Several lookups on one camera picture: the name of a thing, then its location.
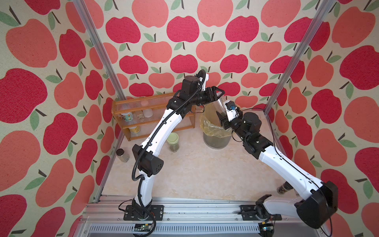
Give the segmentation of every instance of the yellow plastic bag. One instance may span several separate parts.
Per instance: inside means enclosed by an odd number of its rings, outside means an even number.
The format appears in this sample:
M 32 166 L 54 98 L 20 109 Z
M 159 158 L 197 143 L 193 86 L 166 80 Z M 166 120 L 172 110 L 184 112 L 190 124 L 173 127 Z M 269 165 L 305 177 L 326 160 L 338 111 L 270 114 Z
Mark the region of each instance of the yellow plastic bag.
M 232 129 L 225 130 L 220 125 L 220 120 L 216 114 L 216 108 L 213 103 L 205 105 L 204 113 L 200 114 L 200 128 L 207 136 L 216 136 L 218 138 L 230 137 Z

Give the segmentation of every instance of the robotic arm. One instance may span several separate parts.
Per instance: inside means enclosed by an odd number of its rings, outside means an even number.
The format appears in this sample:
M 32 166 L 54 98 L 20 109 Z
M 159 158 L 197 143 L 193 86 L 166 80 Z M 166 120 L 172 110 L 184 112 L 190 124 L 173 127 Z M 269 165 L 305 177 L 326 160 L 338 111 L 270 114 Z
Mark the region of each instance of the robotic arm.
M 234 102 L 224 102 L 225 113 L 217 112 L 224 129 L 232 130 L 242 139 L 245 150 L 256 159 L 270 166 L 286 182 L 282 193 L 294 188 L 300 195 L 295 199 L 265 195 L 257 202 L 261 218 L 267 214 L 283 214 L 300 218 L 308 226 L 318 229 L 338 209 L 338 188 L 328 181 L 322 182 L 277 151 L 267 138 L 259 134 L 262 122 L 255 113 L 242 115 Z
M 134 216 L 146 220 L 149 216 L 154 221 L 149 235 L 155 229 L 155 218 L 150 214 L 152 187 L 155 175 L 163 167 L 163 160 L 158 158 L 160 150 L 175 126 L 191 110 L 193 105 L 205 105 L 218 100 L 224 91 L 212 86 L 205 87 L 208 74 L 200 70 L 196 76 L 186 76 L 182 88 L 167 104 L 163 117 L 150 136 L 132 151 L 136 159 L 132 179 L 140 179 L 138 193 L 132 201 Z M 318 229 L 337 211 L 338 188 L 332 182 L 323 183 L 288 159 L 267 138 L 259 134 L 261 121 L 255 113 L 242 114 L 234 102 L 224 102 L 225 111 L 217 112 L 224 129 L 229 127 L 242 139 L 245 150 L 256 159 L 269 165 L 286 182 L 281 192 L 295 189 L 300 197 L 295 199 L 265 195 L 255 205 L 256 216 L 268 220 L 271 214 L 283 214 L 300 218 L 312 228 Z

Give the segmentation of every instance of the metal vent grille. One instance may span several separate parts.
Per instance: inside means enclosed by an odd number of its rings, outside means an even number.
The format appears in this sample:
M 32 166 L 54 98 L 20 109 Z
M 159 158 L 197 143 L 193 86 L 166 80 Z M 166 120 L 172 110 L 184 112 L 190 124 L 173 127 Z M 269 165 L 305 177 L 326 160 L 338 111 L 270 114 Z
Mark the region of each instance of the metal vent grille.
M 139 233 L 132 231 L 134 224 L 92 224 L 90 233 Z M 259 233 L 257 223 L 158 223 L 154 234 L 226 234 Z

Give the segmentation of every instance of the wooden shelf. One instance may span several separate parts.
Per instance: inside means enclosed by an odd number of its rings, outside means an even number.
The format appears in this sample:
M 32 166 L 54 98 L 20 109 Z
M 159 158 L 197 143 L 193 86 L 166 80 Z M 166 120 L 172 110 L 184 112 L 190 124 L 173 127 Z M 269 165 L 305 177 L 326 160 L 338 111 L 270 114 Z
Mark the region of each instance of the wooden shelf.
M 152 131 L 153 128 L 151 128 L 151 131 L 145 131 L 145 134 L 139 135 L 137 134 L 131 134 L 129 128 L 130 127 L 136 127 L 136 126 L 145 126 L 148 124 L 158 123 L 162 116 L 164 111 L 166 110 L 167 103 L 169 99 L 171 99 L 174 96 L 175 93 L 169 93 L 169 94 L 163 94 L 163 95 L 156 95 L 156 96 L 149 96 L 149 97 L 141 97 L 136 99 L 130 99 L 130 100 L 121 100 L 121 101 L 113 101 L 112 104 L 112 114 L 115 117 L 118 125 L 120 126 L 121 130 L 123 131 L 125 137 L 128 139 L 128 141 L 144 138 L 147 137 Z M 147 106 L 142 107 L 141 102 L 147 102 Z M 136 111 L 141 111 L 145 109 L 152 109 L 153 110 L 153 116 L 150 118 L 142 118 L 139 119 L 136 115 Z M 192 106 L 191 109 L 192 112 L 195 112 L 195 106 Z M 131 121 L 125 121 L 122 119 L 121 114 L 123 113 L 133 113 L 133 120 Z M 191 126 L 185 126 L 180 128 L 175 128 L 174 131 L 189 129 L 195 127 L 195 114 L 194 113 L 188 113 L 186 118 L 189 118 L 191 121 Z

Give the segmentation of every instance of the apple-patterned wallpaper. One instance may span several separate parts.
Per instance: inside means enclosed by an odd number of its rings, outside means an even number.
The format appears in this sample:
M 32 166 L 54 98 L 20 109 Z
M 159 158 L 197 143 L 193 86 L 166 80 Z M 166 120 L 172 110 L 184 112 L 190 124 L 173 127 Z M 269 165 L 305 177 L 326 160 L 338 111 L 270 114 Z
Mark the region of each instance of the apple-patterned wallpaper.
M 319 5 L 309 0 L 95 1 L 87 1 L 87 8 L 126 96 L 177 91 L 185 75 L 205 69 L 207 86 L 220 87 L 242 107 L 265 106 Z M 93 5 L 103 11 L 102 26 L 96 25 Z M 313 50 L 322 48 L 329 32 L 327 25 Z M 101 69 L 95 49 L 90 51 Z M 293 76 L 303 74 L 300 65 Z
M 117 97 L 78 25 L 67 0 L 0 1 L 0 237 L 72 236 L 109 163 Z
M 287 156 L 338 186 L 336 237 L 379 236 L 378 7 L 339 0 L 320 27 L 330 27 L 326 44 L 310 43 L 304 75 L 292 76 L 273 106 Z

